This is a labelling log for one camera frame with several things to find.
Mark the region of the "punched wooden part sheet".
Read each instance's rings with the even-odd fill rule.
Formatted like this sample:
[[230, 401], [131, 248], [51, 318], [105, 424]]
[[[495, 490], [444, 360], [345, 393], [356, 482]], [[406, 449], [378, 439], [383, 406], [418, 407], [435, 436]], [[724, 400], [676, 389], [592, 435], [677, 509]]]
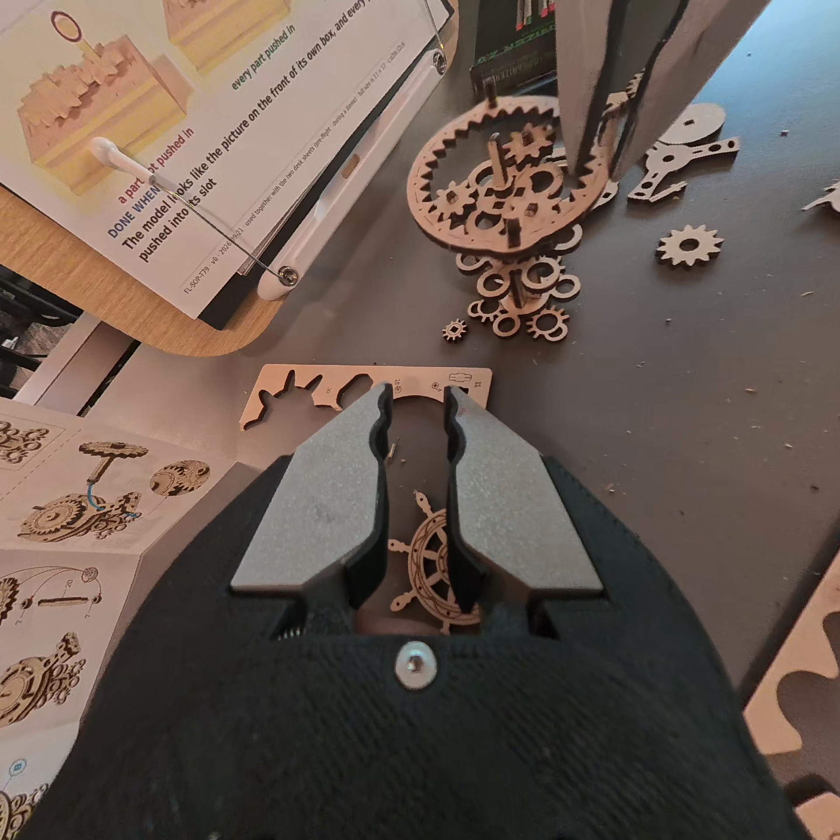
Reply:
[[794, 812], [811, 838], [839, 837], [838, 652], [825, 628], [838, 610], [836, 556], [743, 712], [755, 746], [797, 787]]

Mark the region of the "printed instruction sheet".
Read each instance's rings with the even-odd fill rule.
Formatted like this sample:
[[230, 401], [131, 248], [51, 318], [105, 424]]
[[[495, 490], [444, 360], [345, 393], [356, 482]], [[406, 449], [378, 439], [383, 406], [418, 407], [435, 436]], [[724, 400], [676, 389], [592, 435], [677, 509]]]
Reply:
[[422, 2], [2, 2], [2, 186], [224, 329], [260, 268], [89, 142], [114, 142], [265, 262], [433, 48]]

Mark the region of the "folded instruction booklet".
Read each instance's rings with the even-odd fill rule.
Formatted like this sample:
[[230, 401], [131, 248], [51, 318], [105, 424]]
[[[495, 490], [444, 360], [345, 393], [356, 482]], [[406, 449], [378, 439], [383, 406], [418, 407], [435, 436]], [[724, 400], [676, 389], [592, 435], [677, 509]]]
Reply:
[[1, 404], [1, 827], [15, 838], [140, 604], [257, 472], [85, 417]]

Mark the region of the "instruction sheet on stand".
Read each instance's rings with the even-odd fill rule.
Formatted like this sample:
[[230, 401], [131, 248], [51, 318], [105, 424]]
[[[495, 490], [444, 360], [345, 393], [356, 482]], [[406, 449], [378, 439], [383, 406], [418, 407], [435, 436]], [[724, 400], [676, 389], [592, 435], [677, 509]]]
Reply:
[[[439, 31], [447, 60], [457, 39], [456, 2], [454, 10]], [[174, 354], [215, 356], [243, 348], [266, 329], [283, 300], [258, 297], [260, 268], [227, 326], [212, 329], [176, 310], [3, 186], [2, 265], [132, 338]]]

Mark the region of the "loose wooden gear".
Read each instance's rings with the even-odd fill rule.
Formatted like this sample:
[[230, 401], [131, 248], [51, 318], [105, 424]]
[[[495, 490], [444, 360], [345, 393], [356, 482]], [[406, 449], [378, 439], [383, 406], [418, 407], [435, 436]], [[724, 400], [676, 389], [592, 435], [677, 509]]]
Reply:
[[668, 261], [674, 267], [690, 268], [717, 256], [723, 242], [724, 238], [718, 236], [717, 230], [709, 230], [705, 225], [687, 225], [671, 229], [667, 236], [662, 237], [656, 254], [661, 261]]

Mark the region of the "wooden ship wheel part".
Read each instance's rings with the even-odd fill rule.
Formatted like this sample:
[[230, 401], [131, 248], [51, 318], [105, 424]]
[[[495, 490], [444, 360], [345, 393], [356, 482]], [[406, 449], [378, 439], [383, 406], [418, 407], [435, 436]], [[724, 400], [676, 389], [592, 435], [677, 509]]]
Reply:
[[447, 511], [433, 510], [427, 497], [414, 491], [416, 504], [424, 519], [417, 527], [411, 542], [389, 539], [387, 548], [393, 553], [405, 553], [406, 568], [411, 585], [409, 591], [396, 596], [390, 604], [398, 613], [416, 601], [427, 614], [441, 623], [440, 632], [450, 634], [451, 627], [477, 627], [480, 609], [463, 612], [458, 605], [448, 574], [448, 538], [446, 533]]

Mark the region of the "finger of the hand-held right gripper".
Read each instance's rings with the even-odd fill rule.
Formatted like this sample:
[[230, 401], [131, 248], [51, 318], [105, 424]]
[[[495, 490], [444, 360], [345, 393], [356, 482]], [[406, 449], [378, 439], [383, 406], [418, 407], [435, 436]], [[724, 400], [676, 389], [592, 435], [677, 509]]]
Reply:
[[620, 181], [671, 127], [767, 6], [766, 1], [689, 1], [642, 79], [611, 164]]
[[554, 5], [560, 128], [569, 172], [581, 175], [611, 92], [628, 1]]

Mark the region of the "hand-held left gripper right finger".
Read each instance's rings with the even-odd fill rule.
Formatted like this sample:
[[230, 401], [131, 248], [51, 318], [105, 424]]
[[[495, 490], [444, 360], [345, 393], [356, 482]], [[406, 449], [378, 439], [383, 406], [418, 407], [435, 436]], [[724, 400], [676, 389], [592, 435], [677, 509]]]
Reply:
[[458, 387], [446, 389], [444, 412], [448, 578], [461, 610], [600, 596], [540, 452]]

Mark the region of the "wooden sheet offcut strip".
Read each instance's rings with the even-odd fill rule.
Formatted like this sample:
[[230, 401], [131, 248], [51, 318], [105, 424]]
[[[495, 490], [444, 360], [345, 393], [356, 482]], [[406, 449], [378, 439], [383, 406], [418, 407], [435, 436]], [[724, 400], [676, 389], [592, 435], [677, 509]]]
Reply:
[[342, 394], [364, 377], [372, 385], [391, 384], [395, 399], [416, 396], [442, 403], [445, 388], [456, 386], [486, 407], [492, 370], [462, 365], [265, 364], [239, 418], [239, 428], [245, 431], [259, 423], [266, 413], [266, 399], [287, 392], [291, 385], [308, 392], [313, 405], [341, 412]]

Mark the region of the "black product box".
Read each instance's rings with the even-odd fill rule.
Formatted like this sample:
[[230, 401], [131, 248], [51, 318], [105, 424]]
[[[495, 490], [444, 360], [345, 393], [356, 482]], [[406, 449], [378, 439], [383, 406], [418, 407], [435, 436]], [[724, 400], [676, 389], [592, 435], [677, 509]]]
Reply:
[[470, 81], [475, 100], [488, 79], [501, 96], [556, 80], [554, 1], [480, 1]]

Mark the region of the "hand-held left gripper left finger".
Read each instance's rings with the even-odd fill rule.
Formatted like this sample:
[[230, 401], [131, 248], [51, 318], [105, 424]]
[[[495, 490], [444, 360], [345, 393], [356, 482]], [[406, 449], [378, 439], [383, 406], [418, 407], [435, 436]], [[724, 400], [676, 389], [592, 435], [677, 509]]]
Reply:
[[386, 571], [390, 383], [301, 444], [230, 582], [234, 592], [358, 607]]

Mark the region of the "white sheet holder bar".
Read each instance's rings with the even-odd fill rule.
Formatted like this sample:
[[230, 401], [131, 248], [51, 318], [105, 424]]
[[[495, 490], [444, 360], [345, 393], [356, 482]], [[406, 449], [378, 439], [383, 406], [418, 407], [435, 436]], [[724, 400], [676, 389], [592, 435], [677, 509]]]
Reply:
[[[262, 255], [270, 268], [288, 266], [300, 279], [307, 273], [442, 80], [444, 75], [436, 72], [432, 56], [433, 49], [421, 56], [346, 159], [335, 160], [338, 168], [322, 173], [325, 185], [313, 184], [282, 219]], [[264, 301], [278, 301], [290, 291], [281, 289], [279, 281], [264, 270], [256, 287]]]

